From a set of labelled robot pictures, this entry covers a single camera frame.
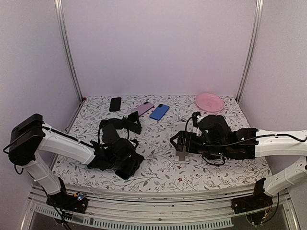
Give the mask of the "white grey folding stand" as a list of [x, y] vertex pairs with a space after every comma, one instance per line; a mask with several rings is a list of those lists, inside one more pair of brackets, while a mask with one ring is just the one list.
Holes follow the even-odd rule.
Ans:
[[175, 150], [174, 155], [175, 162], [177, 163], [189, 163], [189, 153], [184, 151]]

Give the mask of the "black phone blue edge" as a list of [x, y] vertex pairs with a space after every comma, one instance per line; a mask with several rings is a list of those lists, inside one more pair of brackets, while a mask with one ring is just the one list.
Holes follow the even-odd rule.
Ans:
[[131, 176], [135, 174], [137, 169], [133, 168], [122, 168], [115, 171], [115, 174], [123, 180], [128, 180]]

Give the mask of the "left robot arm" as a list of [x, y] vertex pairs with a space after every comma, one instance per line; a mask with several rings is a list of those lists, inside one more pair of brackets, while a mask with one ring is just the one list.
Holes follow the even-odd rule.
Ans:
[[136, 139], [121, 138], [117, 131], [140, 133], [139, 123], [128, 119], [102, 120], [98, 128], [98, 140], [86, 143], [60, 132], [34, 114], [16, 126], [11, 132], [10, 143], [3, 149], [15, 166], [25, 169], [33, 180], [61, 208], [71, 204], [71, 197], [64, 192], [65, 186], [49, 169], [37, 151], [46, 151], [74, 159], [88, 168], [114, 169], [123, 180], [129, 179], [139, 169], [144, 157], [136, 152]]

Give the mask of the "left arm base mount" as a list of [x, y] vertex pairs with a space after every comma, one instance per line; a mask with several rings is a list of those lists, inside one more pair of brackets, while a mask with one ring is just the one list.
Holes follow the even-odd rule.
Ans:
[[69, 195], [66, 191], [63, 180], [60, 178], [58, 179], [60, 183], [60, 191], [54, 195], [48, 195], [46, 204], [61, 210], [68, 210], [84, 214], [89, 201], [86, 198], [86, 194], [77, 192], [73, 195]]

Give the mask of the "dark grey phone stand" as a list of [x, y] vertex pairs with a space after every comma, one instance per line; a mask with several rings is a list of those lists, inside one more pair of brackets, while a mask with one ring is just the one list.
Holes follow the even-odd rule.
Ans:
[[119, 139], [119, 135], [113, 126], [113, 124], [108, 124], [102, 128], [102, 137], [101, 140], [105, 144], [112, 144]]

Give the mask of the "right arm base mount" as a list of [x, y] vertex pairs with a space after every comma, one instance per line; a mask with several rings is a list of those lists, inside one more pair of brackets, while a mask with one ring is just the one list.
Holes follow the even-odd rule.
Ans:
[[270, 207], [273, 204], [272, 197], [266, 195], [263, 188], [266, 178], [256, 181], [253, 194], [234, 198], [231, 200], [231, 208], [235, 214], [253, 211], [259, 208]]

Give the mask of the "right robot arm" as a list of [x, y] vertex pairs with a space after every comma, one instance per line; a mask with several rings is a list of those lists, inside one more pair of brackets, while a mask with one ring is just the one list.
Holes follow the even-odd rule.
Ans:
[[252, 209], [263, 205], [267, 197], [295, 185], [307, 175], [307, 132], [267, 131], [257, 128], [242, 128], [232, 131], [221, 115], [201, 116], [195, 112], [188, 119], [193, 130], [177, 132], [170, 143], [177, 152], [201, 155], [213, 165], [213, 160], [253, 160], [266, 156], [294, 155], [299, 159], [279, 173], [258, 180], [253, 195], [248, 199]]

